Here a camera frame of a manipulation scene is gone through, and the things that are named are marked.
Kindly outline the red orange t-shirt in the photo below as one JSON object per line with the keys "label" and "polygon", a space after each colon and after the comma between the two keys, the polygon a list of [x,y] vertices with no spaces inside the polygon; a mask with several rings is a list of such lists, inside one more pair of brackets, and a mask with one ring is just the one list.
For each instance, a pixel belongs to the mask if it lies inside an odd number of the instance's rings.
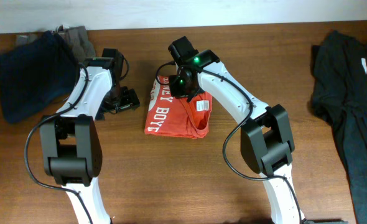
{"label": "red orange t-shirt", "polygon": [[159,76],[159,81],[153,83],[144,133],[190,139],[204,138],[209,132],[213,97],[205,92],[190,102],[185,98],[174,98],[167,81],[167,77]]}

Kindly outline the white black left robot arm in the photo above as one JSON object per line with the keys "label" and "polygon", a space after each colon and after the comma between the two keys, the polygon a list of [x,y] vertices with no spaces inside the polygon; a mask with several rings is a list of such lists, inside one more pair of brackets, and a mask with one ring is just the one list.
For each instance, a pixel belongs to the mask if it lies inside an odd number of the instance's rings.
{"label": "white black left robot arm", "polygon": [[112,222],[99,188],[103,155],[95,120],[139,107],[136,92],[119,84],[128,65],[118,49],[84,59],[67,102],[39,126],[45,173],[67,193],[79,223]]}

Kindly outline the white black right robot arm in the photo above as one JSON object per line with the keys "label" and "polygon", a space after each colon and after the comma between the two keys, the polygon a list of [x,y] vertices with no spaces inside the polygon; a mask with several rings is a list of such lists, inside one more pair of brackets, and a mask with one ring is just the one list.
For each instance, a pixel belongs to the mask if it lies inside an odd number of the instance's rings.
{"label": "white black right robot arm", "polygon": [[222,146],[240,133],[240,153],[262,182],[271,206],[273,223],[305,223],[292,181],[295,149],[289,116],[281,105],[269,106],[239,84],[211,50],[199,52],[186,37],[173,41],[168,50],[177,66],[169,77],[171,95],[191,102],[201,93],[214,97],[236,121]]}

